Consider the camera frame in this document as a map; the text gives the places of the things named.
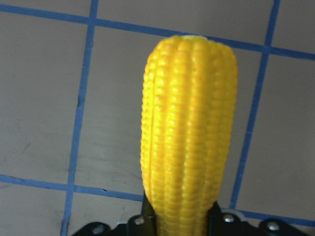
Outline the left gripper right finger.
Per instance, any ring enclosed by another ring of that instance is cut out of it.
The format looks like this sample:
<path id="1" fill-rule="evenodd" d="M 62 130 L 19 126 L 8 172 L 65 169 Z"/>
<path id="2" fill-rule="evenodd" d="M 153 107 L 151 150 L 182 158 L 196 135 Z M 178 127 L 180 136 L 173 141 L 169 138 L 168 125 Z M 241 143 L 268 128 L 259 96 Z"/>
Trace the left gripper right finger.
<path id="1" fill-rule="evenodd" d="M 217 201 L 207 211 L 207 231 L 206 236 L 220 236 L 221 235 L 221 208 Z"/>

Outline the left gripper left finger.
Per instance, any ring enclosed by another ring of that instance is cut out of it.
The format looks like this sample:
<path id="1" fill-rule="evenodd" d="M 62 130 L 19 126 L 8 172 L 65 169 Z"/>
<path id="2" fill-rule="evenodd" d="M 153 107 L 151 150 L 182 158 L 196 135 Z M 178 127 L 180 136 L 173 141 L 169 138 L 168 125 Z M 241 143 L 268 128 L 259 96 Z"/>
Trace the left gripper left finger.
<path id="1" fill-rule="evenodd" d="M 153 210 L 153 207 L 151 206 L 145 192 L 143 193 L 141 214 L 150 219 L 152 229 L 154 232 L 153 235 L 156 236 L 157 235 L 156 215 L 155 215 L 155 211 Z"/>

